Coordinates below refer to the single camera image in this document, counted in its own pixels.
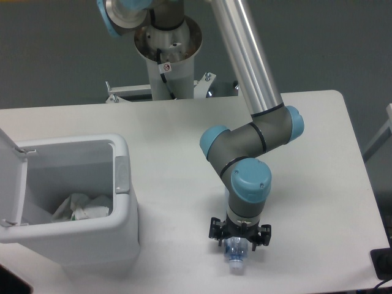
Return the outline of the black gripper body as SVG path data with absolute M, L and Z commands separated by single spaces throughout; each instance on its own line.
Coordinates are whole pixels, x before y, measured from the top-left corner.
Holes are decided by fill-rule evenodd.
M 258 223 L 248 226 L 246 224 L 236 225 L 230 219 L 225 221 L 225 239 L 231 237 L 246 238 L 248 241 L 258 241 L 260 233 L 258 230 Z

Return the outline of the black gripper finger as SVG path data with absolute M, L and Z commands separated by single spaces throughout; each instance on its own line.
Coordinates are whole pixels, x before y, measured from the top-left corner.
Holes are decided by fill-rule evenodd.
M 271 225 L 265 224 L 256 226 L 254 232 L 250 236 L 252 243 L 252 251 L 255 251 L 258 246 L 268 246 L 271 240 Z
M 218 246 L 221 247 L 223 240 L 228 238 L 227 224 L 216 217 L 211 218 L 209 226 L 209 238 L 218 241 Z

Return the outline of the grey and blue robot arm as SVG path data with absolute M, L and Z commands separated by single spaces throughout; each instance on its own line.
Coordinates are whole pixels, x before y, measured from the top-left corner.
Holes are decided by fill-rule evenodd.
M 111 36 L 134 34 L 153 100 L 195 97 L 194 56 L 202 32 L 182 1 L 98 1 L 97 6 Z M 247 2 L 212 1 L 211 7 L 252 119 L 235 130 L 211 127 L 200 139 L 228 190 L 227 216 L 211 219 L 209 237 L 220 243 L 239 237 L 254 247 L 266 246 L 271 226 L 260 225 L 260 216 L 272 175 L 259 156 L 298 138 L 304 121 L 276 88 Z

